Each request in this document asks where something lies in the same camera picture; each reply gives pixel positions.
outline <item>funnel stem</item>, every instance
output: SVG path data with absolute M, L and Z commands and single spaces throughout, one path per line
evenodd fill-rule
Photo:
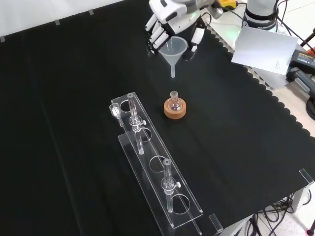
M 172 78 L 175 78 L 175 66 L 171 65 L 171 76 Z

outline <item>black cloth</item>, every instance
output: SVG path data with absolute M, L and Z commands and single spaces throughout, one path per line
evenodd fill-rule
M 10 93 L 28 78 L 19 93 L 31 92 L 42 104 L 42 125 L 51 131 L 31 121 L 56 141 L 61 161 L 55 158 L 54 164 L 64 165 L 77 232 L 159 235 L 116 138 L 123 130 L 108 109 L 111 99 L 129 92 L 138 95 L 203 209 L 197 223 L 204 235 L 215 232 L 208 217 L 212 213 L 225 228 L 306 186 L 299 170 L 315 176 L 315 141 L 289 110 L 244 67 L 231 64 L 232 55 L 209 31 L 194 58 L 177 63 L 171 79 L 165 60 L 148 55 L 144 26 L 150 16 L 146 0 L 125 0 L 95 9 L 92 16 L 62 19 L 59 26 L 49 23 L 16 33 L 0 47 L 8 47 L 5 55 L 12 57 L 3 59 L 12 70 L 0 72 L 1 80 L 10 83 L 1 89 Z M 190 32 L 180 36 L 188 39 Z M 20 63 L 14 63 L 15 57 Z M 163 113 L 173 90 L 187 103 L 180 120 Z M 31 109 L 24 113 L 34 116 Z M 1 132 L 4 139 L 6 131 Z M 40 133 L 32 135 L 53 145 Z M 41 144 L 35 141 L 31 151 L 38 152 Z

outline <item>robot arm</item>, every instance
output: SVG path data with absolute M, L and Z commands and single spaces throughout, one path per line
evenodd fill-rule
M 145 26 L 150 38 L 148 47 L 153 53 L 168 39 L 194 24 L 189 49 L 194 53 L 207 26 L 201 19 L 200 10 L 207 8 L 213 18 L 223 14 L 219 0 L 150 0 L 153 15 Z M 248 0 L 243 25 L 271 30 L 276 26 L 275 9 L 279 0 Z
M 213 17 L 218 18 L 220 4 L 217 0 L 150 0 L 153 15 L 145 26 L 150 35 L 148 46 L 156 53 L 167 40 L 186 30 L 193 24 L 194 33 L 189 41 L 189 48 L 195 52 L 207 26 L 200 16 L 200 10 L 207 7 Z

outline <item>black tablecloth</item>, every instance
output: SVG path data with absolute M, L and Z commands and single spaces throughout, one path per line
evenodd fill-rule
M 306 186 L 300 169 L 315 176 L 314 138 L 231 64 L 213 34 L 205 32 L 195 57 L 180 60 L 171 79 L 164 59 L 148 56 L 150 16 L 146 0 L 125 0 L 0 45 L 5 201 L 15 211 L 2 211 L 4 219 L 24 222 L 20 229 L 45 221 L 45 235 L 56 235 L 52 225 L 67 235 L 66 222 L 69 235 L 159 235 L 108 109 L 128 92 L 140 98 L 203 209 L 204 235 L 214 233 L 208 215 L 227 227 Z M 172 90 L 187 103 L 177 121 L 163 114 Z M 30 203 L 34 215 L 24 209 Z

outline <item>acrylic test tube rack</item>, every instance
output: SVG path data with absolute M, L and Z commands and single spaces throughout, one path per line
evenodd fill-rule
M 110 111 L 125 130 L 119 142 L 162 234 L 202 235 L 195 219 L 203 211 L 136 94 L 113 99 Z

